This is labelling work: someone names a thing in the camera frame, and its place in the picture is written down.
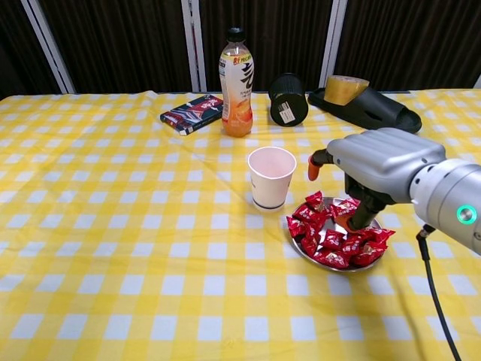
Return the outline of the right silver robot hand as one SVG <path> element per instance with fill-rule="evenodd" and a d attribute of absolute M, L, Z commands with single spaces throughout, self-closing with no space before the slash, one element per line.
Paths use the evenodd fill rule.
<path fill-rule="evenodd" d="M 355 232 L 369 226 L 387 205 L 410 203 L 416 175 L 445 160 L 442 144 L 400 129 L 381 128 L 330 141 L 310 156 L 307 174 L 314 181 L 327 164 L 344 172 L 345 193 L 360 204 L 343 227 Z"/>

